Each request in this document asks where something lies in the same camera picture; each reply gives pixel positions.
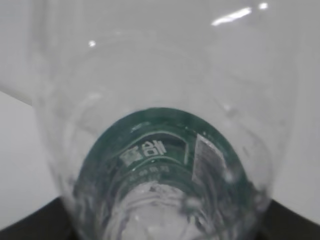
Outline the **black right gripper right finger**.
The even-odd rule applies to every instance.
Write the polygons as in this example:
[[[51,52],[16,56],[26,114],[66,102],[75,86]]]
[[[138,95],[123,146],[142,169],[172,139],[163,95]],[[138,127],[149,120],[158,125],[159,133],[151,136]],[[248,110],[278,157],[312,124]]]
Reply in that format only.
[[[256,240],[320,240],[320,225],[272,200]]]

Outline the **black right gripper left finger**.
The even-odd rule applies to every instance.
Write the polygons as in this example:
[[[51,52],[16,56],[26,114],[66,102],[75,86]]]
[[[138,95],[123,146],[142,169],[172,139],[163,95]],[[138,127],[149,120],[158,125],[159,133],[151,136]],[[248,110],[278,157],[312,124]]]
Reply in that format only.
[[[78,238],[60,198],[5,227],[2,240],[76,240]]]

